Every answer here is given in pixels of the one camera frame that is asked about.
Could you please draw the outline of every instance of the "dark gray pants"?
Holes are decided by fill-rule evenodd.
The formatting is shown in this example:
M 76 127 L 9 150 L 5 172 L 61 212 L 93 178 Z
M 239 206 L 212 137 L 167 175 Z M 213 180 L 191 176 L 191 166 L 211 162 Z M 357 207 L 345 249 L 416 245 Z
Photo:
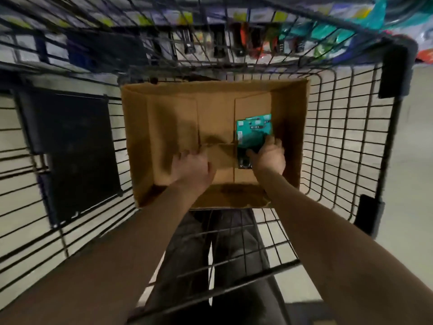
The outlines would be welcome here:
M 208 254 L 212 242 L 214 288 L 269 268 L 251 209 L 187 213 L 173 235 L 156 283 L 144 307 L 162 310 L 208 290 Z M 226 292 L 170 313 L 143 318 L 137 324 L 287 324 L 284 301 L 273 277 Z

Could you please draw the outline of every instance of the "black plastic corner guard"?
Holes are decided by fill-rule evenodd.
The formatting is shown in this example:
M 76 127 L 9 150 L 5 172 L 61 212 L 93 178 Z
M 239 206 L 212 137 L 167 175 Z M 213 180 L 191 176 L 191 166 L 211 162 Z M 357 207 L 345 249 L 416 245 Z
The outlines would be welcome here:
M 403 97 L 409 94 L 418 44 L 408 37 L 394 38 L 394 43 L 383 56 L 379 98 Z
M 384 207 L 384 202 L 367 195 L 361 195 L 359 198 L 358 212 L 356 212 L 356 218 L 353 224 L 375 239 L 378 234 Z

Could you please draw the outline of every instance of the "beige tile floor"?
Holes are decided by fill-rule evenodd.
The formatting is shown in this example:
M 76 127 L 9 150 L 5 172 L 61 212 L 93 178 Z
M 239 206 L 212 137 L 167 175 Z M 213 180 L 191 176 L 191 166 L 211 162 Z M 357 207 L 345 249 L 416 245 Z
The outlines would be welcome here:
M 361 68 L 357 70 L 357 73 L 362 73 L 367 70 L 368 68 Z M 432 191 L 431 182 L 433 182 L 433 163 L 431 162 L 433 158 L 433 141 L 431 139 L 433 136 L 433 110 L 430 106 L 433 92 L 431 92 L 431 88 L 429 87 L 429 78 L 432 74 L 433 68 L 417 68 L 415 70 L 411 94 L 403 104 L 398 134 L 396 136 L 395 148 L 384 194 L 386 208 L 377 241 L 406 264 L 409 269 L 419 276 L 426 284 L 433 288 L 433 279 L 429 276 L 433 266 L 433 260 L 429 258 L 429 256 L 432 255 L 430 229 L 433 228 L 433 220 L 430 216 L 431 212 L 429 212 L 431 204 L 429 193 Z M 331 73 L 325 74 L 324 82 L 329 80 L 330 75 Z M 341 117 L 344 117 L 346 112 L 345 108 L 347 105 L 347 99 L 345 98 L 349 94 L 349 89 L 346 87 L 348 86 L 349 80 L 341 78 L 346 77 L 347 75 L 348 71 L 345 69 L 338 72 L 337 78 L 340 80 L 337 83 L 338 90 L 334 96 L 335 101 L 333 104 L 333 113 L 330 114 L 329 110 L 326 110 L 329 109 L 331 105 L 331 102 L 326 100 L 332 98 L 332 93 L 326 91 L 333 88 L 333 83 L 328 83 L 322 85 L 322 94 L 318 109 L 318 94 L 311 95 L 311 103 L 309 104 L 307 117 L 315 118 L 317 115 L 318 118 L 329 118 L 331 116 L 332 120 L 330 123 L 332 127 L 344 127 L 344 120 L 341 120 Z M 103 79 L 113 83 L 115 82 L 115 78 L 111 76 L 104 76 Z M 311 93 L 318 92 L 318 86 L 314 86 L 314 84 L 317 83 L 317 80 L 318 78 L 312 79 Z M 365 96 L 365 94 L 370 92 L 370 84 L 362 83 L 371 80 L 372 72 L 356 76 L 355 83 L 358 85 L 353 87 L 351 95 L 359 95 L 360 97 L 352 98 L 349 117 L 365 117 L 365 108 L 356 107 L 365 106 L 368 102 L 368 96 Z M 99 84 L 83 83 L 58 77 L 38 77 L 34 78 L 33 81 L 37 86 L 49 87 L 52 89 L 97 94 L 106 93 L 109 96 L 119 96 L 119 90 L 117 88 Z M 0 107 L 14 107 L 13 102 L 6 97 L 2 97 L 0 103 Z M 390 100 L 378 100 L 377 98 L 373 98 L 372 100 L 373 105 L 386 105 L 390 103 Z M 389 116 L 390 111 L 391 107 L 373 107 L 370 118 L 387 117 Z M 121 106 L 110 105 L 110 114 L 122 114 Z M 113 127 L 123 126 L 122 124 L 121 117 L 112 117 Z M 313 140 L 312 136 L 308 135 L 308 133 L 314 133 L 314 128 L 309 127 L 308 125 L 315 125 L 315 120 L 308 119 L 306 125 L 307 135 L 305 136 L 304 146 L 306 148 L 304 151 L 305 165 L 303 165 L 302 173 L 302 182 L 304 185 L 301 186 L 301 189 L 304 192 L 307 192 L 307 187 L 311 186 L 311 190 L 308 192 L 309 196 L 318 199 L 320 195 L 316 191 L 320 192 L 321 187 L 323 186 L 324 189 L 320 202 L 326 206 L 332 207 L 336 191 L 336 174 L 338 174 L 336 166 L 339 164 L 339 158 L 337 156 L 340 155 L 342 147 L 342 139 L 340 138 L 343 137 L 343 130 L 332 129 L 330 131 L 330 136 L 332 138 L 328 139 L 328 149 L 326 149 L 325 146 L 320 145 L 320 143 L 326 144 L 326 138 L 318 137 L 316 139 L 314 152 L 312 152 Z M 318 120 L 317 125 L 323 128 L 318 128 L 316 134 L 326 136 L 326 128 L 329 126 L 329 120 Z M 360 140 L 362 137 L 362 131 L 357 131 L 357 129 L 362 129 L 365 122 L 364 120 L 349 120 L 347 125 L 350 130 L 346 131 L 345 138 L 350 140 L 346 140 L 344 143 L 343 157 L 346 160 L 342 162 L 343 170 L 340 171 L 341 179 L 337 190 L 339 196 L 335 198 L 335 202 L 339 206 L 334 208 L 337 213 L 346 218 L 349 213 L 345 211 L 345 209 L 350 210 L 352 200 L 354 200 L 356 204 L 358 202 L 358 198 L 356 196 L 354 197 L 353 194 L 350 193 L 354 190 L 354 185 L 350 182 L 356 180 L 356 177 L 351 172 L 356 172 L 358 168 L 357 164 L 351 161 L 358 161 L 360 157 L 357 152 L 360 151 L 361 144 L 360 142 L 357 142 L 357 140 Z M 0 128 L 17 127 L 19 127 L 19 122 L 15 111 L 13 109 L 0 109 Z M 386 128 L 386 120 L 370 120 L 368 123 L 369 130 L 384 130 Z M 121 130 L 113 130 L 113 137 L 114 139 L 124 138 L 124 132 Z M 371 142 L 383 142 L 385 134 L 369 132 L 367 133 L 366 138 Z M 0 132 L 0 150 L 22 147 L 25 147 L 25 142 L 20 131 Z M 125 147 L 124 142 L 118 142 L 115 145 L 116 149 L 123 147 Z M 383 150 L 380 145 L 366 143 L 364 146 L 364 152 L 381 155 Z M 1 153 L 0 157 L 3 158 L 22 153 L 25 153 L 25 151 L 21 150 Z M 323 163 L 321 162 L 325 160 L 324 153 L 327 154 L 327 165 L 325 168 L 323 168 Z M 116 158 L 118 161 L 127 159 L 127 153 L 125 151 L 118 152 L 116 153 Z M 360 174 L 362 177 L 359 177 L 359 184 L 364 188 L 358 187 L 356 191 L 357 195 L 373 194 L 372 191 L 375 189 L 374 181 L 366 179 L 365 177 L 373 179 L 377 178 L 378 171 L 371 168 L 371 166 L 377 167 L 380 164 L 379 161 L 380 159 L 377 157 L 363 155 L 362 163 L 365 165 L 360 167 Z M 0 172 L 26 166 L 30 166 L 29 158 L 2 162 L 0 163 Z M 119 173 L 127 171 L 128 169 L 129 165 L 127 162 L 119 164 Z M 129 179 L 129 172 L 122 174 L 121 183 L 126 182 Z M 44 218 L 46 213 L 42 202 L 40 202 L 41 197 L 39 191 L 34 184 L 35 176 L 33 174 L 0 181 L 0 214 L 14 210 L 19 206 L 34 203 L 22 210 L 0 217 L 0 256 L 13 251 L 20 245 L 48 232 L 50 229 L 46 218 Z M 32 186 L 16 193 L 1 195 L 11 189 L 27 185 Z M 123 189 L 126 189 L 129 185 L 130 182 L 122 185 L 122 187 Z M 118 200 L 110 202 L 108 205 L 102 207 L 101 210 L 108 208 L 117 201 Z M 101 212 L 101 210 L 95 210 L 67 226 L 64 229 L 65 231 L 81 225 L 79 229 L 72 231 L 65 236 L 66 243 L 71 244 L 69 246 L 70 253 L 74 253 L 92 237 L 106 228 L 106 226 L 110 225 L 113 221 L 122 216 L 124 212 L 121 212 L 116 216 L 114 215 L 132 203 L 133 198 L 128 197 L 125 201 L 111 208 L 108 212 L 103 213 L 101 216 L 93 218 L 97 213 Z M 264 219 L 273 220 L 276 213 L 269 209 L 256 209 L 255 215 L 258 222 L 263 222 Z M 95 229 L 98 224 L 112 216 L 114 216 L 114 218 L 108 220 L 102 227 Z M 23 226 L 30 221 L 34 222 L 27 227 L 3 237 L 3 235 L 7 234 L 11 230 L 18 229 L 20 226 Z M 92 230 L 91 234 L 81 238 L 81 236 L 89 230 Z M 262 235 L 265 246 L 271 246 L 274 243 L 285 240 L 284 233 L 277 222 L 270 223 L 269 228 L 266 224 L 260 224 L 259 231 Z M 65 256 L 62 253 L 62 244 L 60 240 L 56 240 L 54 244 L 40 248 L 57 237 L 57 233 L 53 233 L 44 240 L 0 264 L 0 308 L 7 305 L 31 284 L 64 260 Z M 31 257 L 26 258 L 23 262 L 14 264 L 14 262 L 17 262 L 17 260 L 36 249 L 40 250 Z M 281 259 L 281 262 L 287 262 L 295 258 L 288 244 L 280 245 L 277 249 L 274 247 L 270 248 L 268 250 L 268 256 L 271 265 L 279 264 L 279 258 Z M 39 262 L 42 262 L 47 258 L 50 258 L 48 262 L 44 263 L 41 267 L 29 271 Z M 19 276 L 23 276 L 22 279 L 6 289 L 1 289 L 1 287 L 10 282 L 10 280 Z M 314 285 L 311 283 L 311 280 L 302 266 L 280 273 L 276 275 L 276 279 L 286 302 L 320 299 L 317 290 L 314 288 Z M 146 290 L 144 293 L 143 298 L 141 299 L 141 304 L 144 303 L 149 291 L 150 290 Z

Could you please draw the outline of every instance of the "person's left hand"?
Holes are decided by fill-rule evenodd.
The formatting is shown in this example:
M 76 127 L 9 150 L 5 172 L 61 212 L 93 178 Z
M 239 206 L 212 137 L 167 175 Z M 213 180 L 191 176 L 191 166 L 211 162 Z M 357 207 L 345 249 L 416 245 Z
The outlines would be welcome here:
M 215 177 L 215 169 L 201 150 L 184 151 L 173 156 L 171 163 L 171 183 L 183 185 L 199 195 L 210 186 Z

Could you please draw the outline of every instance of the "person's left arm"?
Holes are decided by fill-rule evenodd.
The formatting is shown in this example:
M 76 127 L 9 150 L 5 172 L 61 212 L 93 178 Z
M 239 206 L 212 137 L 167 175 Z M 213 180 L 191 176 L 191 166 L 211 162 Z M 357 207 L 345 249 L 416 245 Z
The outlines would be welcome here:
M 172 184 L 151 205 L 24 292 L 0 312 L 0 324 L 125 324 L 214 174 L 203 152 L 175 156 Z

